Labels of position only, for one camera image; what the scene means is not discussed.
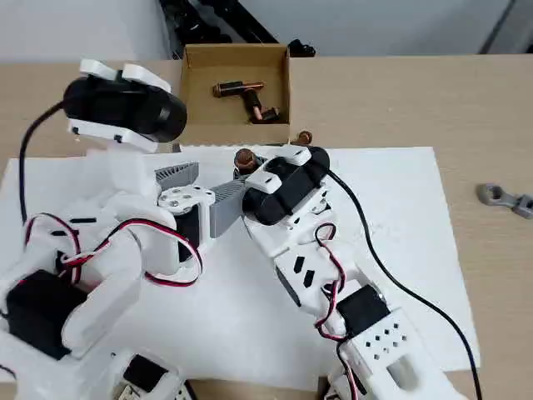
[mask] black cable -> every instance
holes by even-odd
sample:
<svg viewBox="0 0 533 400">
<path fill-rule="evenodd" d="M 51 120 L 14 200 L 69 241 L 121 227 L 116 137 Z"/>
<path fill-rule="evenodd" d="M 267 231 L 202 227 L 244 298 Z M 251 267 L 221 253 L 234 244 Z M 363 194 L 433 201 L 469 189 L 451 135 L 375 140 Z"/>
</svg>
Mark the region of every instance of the black cable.
<svg viewBox="0 0 533 400">
<path fill-rule="evenodd" d="M 18 154 L 18 196 L 20 200 L 20 213 L 22 217 L 22 223 L 26 223 L 27 220 L 27 210 L 26 210 L 26 190 L 25 190 L 25 161 L 26 161 L 26 151 L 27 151 L 27 145 L 30 143 L 30 140 L 32 139 L 33 134 L 35 133 L 36 129 L 39 128 L 39 126 L 44 123 L 47 119 L 49 119 L 53 114 L 57 113 L 59 110 L 62 110 L 66 104 L 73 103 L 79 100 L 87 99 L 87 98 L 95 98 L 102 96 L 104 94 L 106 95 L 113 95 L 113 94 L 143 94 L 143 91 L 140 90 L 113 90 L 113 89 L 99 89 L 94 90 L 91 92 L 85 92 L 81 94 L 76 94 L 70 97 L 64 98 L 61 102 L 57 102 L 53 106 L 51 106 L 47 111 L 45 111 L 39 118 L 37 118 L 35 121 L 33 121 L 32 125 L 27 129 L 26 133 L 24 133 L 24 137 L 22 138 L 22 143 L 20 146 L 20 153 Z"/>
<path fill-rule="evenodd" d="M 443 317 L 454 328 L 454 330 L 457 332 L 457 335 L 459 336 L 459 338 L 463 342 L 463 345 L 465 346 L 466 354 L 468 355 L 468 360 L 470 362 L 470 368 L 471 368 L 471 371 L 472 371 L 472 378 L 474 380 L 474 387 L 476 389 L 476 398 L 477 398 L 477 400 L 482 400 L 483 399 L 483 394 L 481 392 L 481 383 L 480 383 L 480 379 L 479 379 L 479 376 L 478 376 L 478 373 L 477 373 L 476 360 L 474 359 L 474 354 L 472 353 L 472 349 L 470 347 L 470 344 L 468 343 L 468 340 L 466 339 L 465 334 L 461 331 L 461 328 L 459 327 L 459 325 L 457 325 L 457 322 L 455 322 L 453 320 L 453 318 L 451 318 L 448 314 L 446 314 L 444 311 L 442 311 L 440 308 L 438 308 L 435 304 L 433 304 L 432 302 L 426 300 L 425 298 L 423 298 L 419 294 L 416 294 L 415 292 L 410 290 L 408 287 L 404 286 L 401 282 L 399 282 L 389 272 L 389 270 L 385 267 L 385 265 L 383 264 L 383 262 L 380 260 L 379 256 L 377 255 L 377 252 L 376 252 L 376 250 L 374 248 L 374 244 L 372 243 L 372 240 L 371 240 L 371 234 L 370 234 L 370 228 L 368 227 L 368 221 L 366 220 L 365 213 L 363 212 L 363 208 L 361 206 L 361 203 L 357 199 L 357 196 L 355 195 L 355 193 L 331 169 L 329 169 L 328 167 L 323 166 L 319 162 L 314 162 L 314 164 L 316 164 L 317 166 L 322 168 L 326 172 L 326 174 L 331 179 L 333 179 L 342 188 L 342 190 L 344 190 L 346 192 L 346 194 L 353 201 L 354 205 L 356 206 L 357 213 L 359 214 L 359 218 L 361 219 L 361 224 L 362 224 L 363 229 L 365 231 L 365 239 L 366 239 L 366 244 L 368 246 L 368 249 L 370 250 L 370 253 L 372 254 L 374 260 L 376 261 L 376 263 L 379 266 L 379 268 L 383 271 L 383 273 L 385 273 L 385 275 L 392 281 L 392 283 L 394 283 L 400 290 L 402 290 L 403 292 L 407 293 L 409 296 L 411 296 L 412 298 L 418 300 L 420 303 L 424 304 L 425 306 L 427 306 L 428 308 L 433 310 L 435 313 L 437 313 L 441 317 Z"/>
<path fill-rule="evenodd" d="M 2 364 L 0 364 L 0 369 L 11 375 L 13 379 L 17 380 L 17 374 L 11 368 L 4 367 Z"/>
</svg>

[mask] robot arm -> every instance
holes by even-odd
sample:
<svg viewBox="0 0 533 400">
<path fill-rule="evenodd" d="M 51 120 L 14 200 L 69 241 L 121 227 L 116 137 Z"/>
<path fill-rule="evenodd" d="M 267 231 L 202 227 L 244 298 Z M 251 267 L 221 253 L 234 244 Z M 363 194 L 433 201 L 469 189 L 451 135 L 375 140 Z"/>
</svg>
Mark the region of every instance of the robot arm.
<svg viewBox="0 0 533 400">
<path fill-rule="evenodd" d="M 342 400 L 464 400 L 436 366 L 401 307 L 336 235 L 318 147 L 284 146 L 245 181 L 244 223 L 295 304 L 338 343 L 345 368 L 329 377 Z"/>
</svg>

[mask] white wall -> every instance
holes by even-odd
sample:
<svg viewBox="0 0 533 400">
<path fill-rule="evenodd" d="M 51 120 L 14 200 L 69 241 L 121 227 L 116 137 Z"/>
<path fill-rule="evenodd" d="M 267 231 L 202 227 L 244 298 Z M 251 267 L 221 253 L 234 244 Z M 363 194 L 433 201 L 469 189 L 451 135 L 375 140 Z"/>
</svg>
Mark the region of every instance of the white wall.
<svg viewBox="0 0 533 400">
<path fill-rule="evenodd" d="M 0 0 L 0 62 L 169 58 L 157 0 Z"/>
<path fill-rule="evenodd" d="M 387 55 L 477 53 L 508 0 L 241 2 L 282 43 Z M 0 0 L 0 62 L 169 58 L 160 11 L 157 0 Z"/>
<path fill-rule="evenodd" d="M 477 53 L 508 0 L 241 0 L 280 42 L 321 55 Z"/>
</svg>

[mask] screw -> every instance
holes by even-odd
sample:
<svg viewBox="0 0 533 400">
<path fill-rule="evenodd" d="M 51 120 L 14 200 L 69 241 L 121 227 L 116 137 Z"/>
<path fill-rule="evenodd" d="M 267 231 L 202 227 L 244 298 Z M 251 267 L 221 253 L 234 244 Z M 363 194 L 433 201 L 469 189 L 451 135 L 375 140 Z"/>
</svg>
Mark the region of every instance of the screw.
<svg viewBox="0 0 533 400">
<path fill-rule="evenodd" d="M 312 141 L 313 141 L 313 135 L 311 132 L 301 131 L 298 134 L 298 138 L 296 140 L 291 141 L 291 144 L 296 144 L 300 146 L 309 146 Z"/>
</svg>

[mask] ventilation hole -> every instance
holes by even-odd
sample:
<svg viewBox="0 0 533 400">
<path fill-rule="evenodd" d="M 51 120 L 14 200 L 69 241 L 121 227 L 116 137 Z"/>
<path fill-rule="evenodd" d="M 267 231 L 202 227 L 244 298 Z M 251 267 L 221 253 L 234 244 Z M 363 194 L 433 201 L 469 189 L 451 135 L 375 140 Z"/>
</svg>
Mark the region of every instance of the ventilation hole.
<svg viewBox="0 0 533 400">
<path fill-rule="evenodd" d="M 296 261 L 294 262 L 294 272 L 295 273 L 300 273 L 301 272 L 301 269 L 303 267 L 303 262 L 305 260 L 306 260 L 305 257 L 302 257 L 302 256 L 296 257 Z"/>
<path fill-rule="evenodd" d="M 306 288 L 313 284 L 313 278 L 315 277 L 315 271 L 309 270 L 306 272 L 306 276 L 303 278 L 303 286 Z"/>
</svg>

